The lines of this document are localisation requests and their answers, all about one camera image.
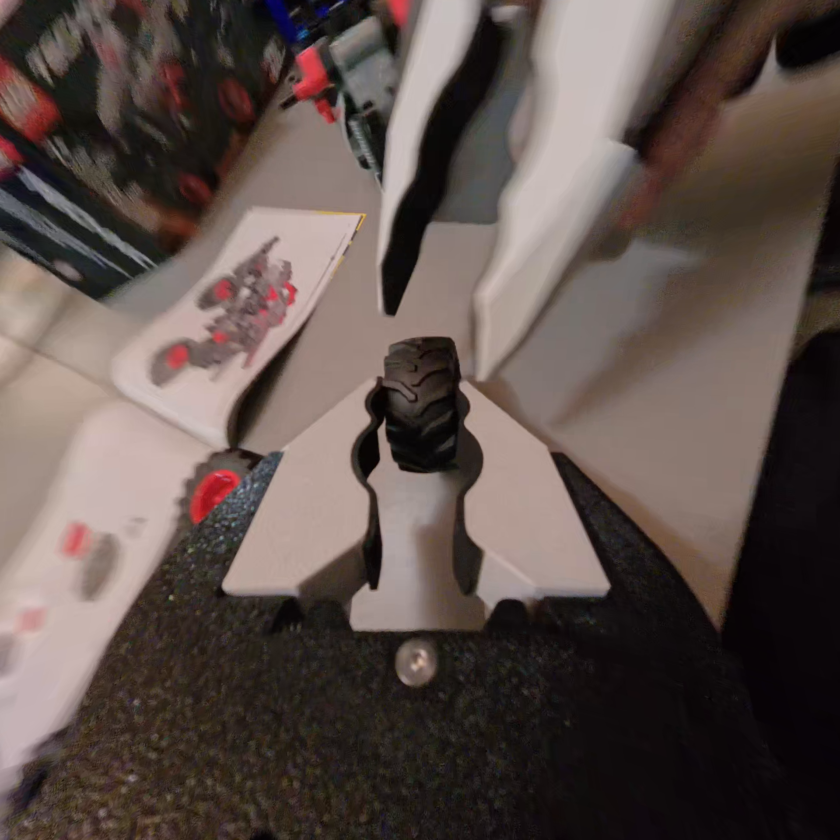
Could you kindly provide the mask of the small black rubber tyre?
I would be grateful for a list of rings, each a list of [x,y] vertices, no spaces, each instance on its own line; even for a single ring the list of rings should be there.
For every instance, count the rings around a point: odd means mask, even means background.
[[[399,469],[446,470],[458,446],[460,383],[455,342],[445,337],[393,343],[384,359],[385,434]]]

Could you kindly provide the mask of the grey red toy truck chassis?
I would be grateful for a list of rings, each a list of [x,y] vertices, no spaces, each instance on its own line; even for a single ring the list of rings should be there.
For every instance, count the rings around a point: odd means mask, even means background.
[[[411,1],[268,2],[293,55],[281,107],[309,102],[339,125],[358,166],[382,183],[397,85],[396,52]]]

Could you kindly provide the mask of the person's right hand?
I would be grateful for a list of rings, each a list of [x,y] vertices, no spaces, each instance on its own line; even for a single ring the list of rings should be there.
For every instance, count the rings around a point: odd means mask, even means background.
[[[776,32],[821,6],[805,1],[732,3],[646,127],[639,150],[643,168],[623,200],[619,228],[634,230],[645,222],[666,188],[705,150],[723,104],[766,57]]]

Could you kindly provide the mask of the black red toy box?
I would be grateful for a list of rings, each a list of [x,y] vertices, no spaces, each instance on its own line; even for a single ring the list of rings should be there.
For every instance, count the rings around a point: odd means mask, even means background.
[[[288,67],[267,2],[2,2],[2,245],[94,300],[156,270]]]

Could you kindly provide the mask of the grey desk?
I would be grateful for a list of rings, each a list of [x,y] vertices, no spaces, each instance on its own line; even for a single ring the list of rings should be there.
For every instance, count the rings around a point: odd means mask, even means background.
[[[615,260],[564,282],[480,389],[575,462],[668,556],[719,625],[795,341],[838,148],[838,64],[767,66]],[[337,276],[246,426],[275,449],[382,368],[387,345],[449,335],[470,359],[469,303],[492,226],[436,224],[399,312],[375,295],[380,191],[309,108],[254,137],[202,233],[113,298],[144,324],[215,261],[251,207],[364,213]]]

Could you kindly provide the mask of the person's dark clothing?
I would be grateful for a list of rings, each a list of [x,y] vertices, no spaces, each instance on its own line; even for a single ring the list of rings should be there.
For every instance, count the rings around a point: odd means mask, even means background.
[[[791,362],[722,630],[797,799],[839,820],[839,332]]]

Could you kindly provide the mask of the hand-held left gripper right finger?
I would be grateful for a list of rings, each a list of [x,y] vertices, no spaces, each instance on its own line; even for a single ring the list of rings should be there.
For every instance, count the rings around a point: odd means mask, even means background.
[[[553,455],[472,384],[459,385],[453,565],[486,618],[499,604],[533,614],[547,599],[600,601],[611,584]]]

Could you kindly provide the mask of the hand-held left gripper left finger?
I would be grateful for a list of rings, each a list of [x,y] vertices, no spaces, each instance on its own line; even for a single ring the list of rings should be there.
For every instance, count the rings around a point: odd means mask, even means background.
[[[382,528],[370,476],[380,464],[382,379],[356,386],[280,452],[278,466],[231,562],[233,597],[294,601],[304,613],[377,588]]]

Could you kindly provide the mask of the white instruction booklet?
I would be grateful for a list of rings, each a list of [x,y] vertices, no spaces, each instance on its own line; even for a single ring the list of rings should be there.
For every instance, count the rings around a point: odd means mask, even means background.
[[[97,377],[2,335],[2,800],[76,713],[105,648],[192,528],[194,468],[312,315],[362,213],[253,208],[210,270]]]

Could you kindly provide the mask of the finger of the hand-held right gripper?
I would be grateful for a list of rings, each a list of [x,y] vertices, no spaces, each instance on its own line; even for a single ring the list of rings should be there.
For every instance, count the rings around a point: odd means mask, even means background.
[[[385,136],[377,239],[380,312],[396,315],[455,153],[497,74],[506,37],[487,2],[422,2]]]
[[[475,373],[525,339],[634,168],[622,138],[678,2],[542,2],[533,111],[500,196],[496,246],[474,292]]]

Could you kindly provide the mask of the large black red toy wheel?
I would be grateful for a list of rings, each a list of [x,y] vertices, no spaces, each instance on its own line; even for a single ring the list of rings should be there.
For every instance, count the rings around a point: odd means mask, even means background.
[[[190,529],[204,520],[236,490],[258,465],[262,455],[229,448],[210,455],[187,478],[178,502],[178,526]]]

